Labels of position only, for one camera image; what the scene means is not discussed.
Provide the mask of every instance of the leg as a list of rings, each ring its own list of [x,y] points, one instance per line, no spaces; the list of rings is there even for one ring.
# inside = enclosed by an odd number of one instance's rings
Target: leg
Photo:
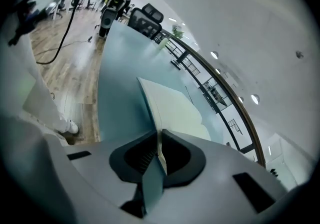
[[[67,9],[67,10],[66,10],[66,13],[67,13],[67,14],[68,14],[68,12],[69,12],[69,8],[70,8],[70,6],[71,6],[71,2],[72,2],[72,0],[69,1],[68,7],[66,8],[66,9]]]
[[[107,9],[107,5],[104,5],[104,7],[101,9],[101,13],[103,14],[106,9]]]
[[[57,16],[58,6],[59,6],[59,4],[57,4],[56,7],[55,7],[55,10],[54,10],[54,12],[53,12],[52,20],[55,20],[55,19],[56,19],[55,17]]]
[[[3,37],[14,34],[17,25],[18,18],[12,14],[3,26],[6,28],[6,34]],[[13,90],[12,95],[15,97],[7,100],[6,106],[9,112],[15,112],[12,115],[16,115],[24,110],[50,128],[62,133],[77,133],[79,130],[77,125],[59,112],[52,99],[36,64],[29,35],[21,36],[15,46],[9,47],[8,44],[2,44],[2,47],[5,47],[4,58],[11,58],[11,61],[4,59],[6,65],[3,67],[12,81],[8,81],[7,90],[8,92]]]
[[[63,18],[63,16],[62,16],[59,12],[57,12],[56,14],[59,15],[59,16],[61,16],[61,18]]]

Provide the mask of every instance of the white pants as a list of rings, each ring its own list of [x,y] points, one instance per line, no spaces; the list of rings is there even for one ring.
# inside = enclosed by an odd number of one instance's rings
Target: white pants
[[[8,16],[0,33],[0,108],[8,116],[22,110],[32,114],[48,127],[66,132],[71,122],[58,111],[36,64],[29,35],[17,45],[9,46],[18,26],[15,14]]]

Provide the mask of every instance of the ceiling light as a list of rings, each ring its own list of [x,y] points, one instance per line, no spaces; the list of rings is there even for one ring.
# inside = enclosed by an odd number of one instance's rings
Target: ceiling light
[[[259,104],[260,103],[260,97],[256,94],[252,94],[251,95],[251,98],[252,98],[252,101],[255,103],[255,104]]]
[[[217,52],[211,52],[211,55],[214,57],[214,59],[218,59],[219,57]]]

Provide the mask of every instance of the table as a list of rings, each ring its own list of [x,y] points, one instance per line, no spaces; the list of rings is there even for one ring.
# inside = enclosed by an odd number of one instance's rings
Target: table
[[[98,121],[101,140],[137,138],[154,130],[137,77],[182,92],[202,115],[211,140],[223,143],[215,112],[184,70],[170,64],[171,56],[134,29],[114,21],[102,53],[98,79]]]
[[[36,2],[36,6],[34,9],[39,9],[42,10],[43,8],[46,8],[50,3],[55,2],[56,0],[32,0]],[[60,1],[55,5],[53,9],[53,20],[55,20],[57,16],[57,11],[58,11],[58,6],[59,6]]]

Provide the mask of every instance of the white ceiling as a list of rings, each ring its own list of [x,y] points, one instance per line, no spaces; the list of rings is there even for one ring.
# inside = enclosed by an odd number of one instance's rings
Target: white ceiling
[[[188,25],[204,58],[236,80],[253,121],[317,159],[319,31],[303,0],[165,1]],[[251,94],[260,96],[259,105]]]

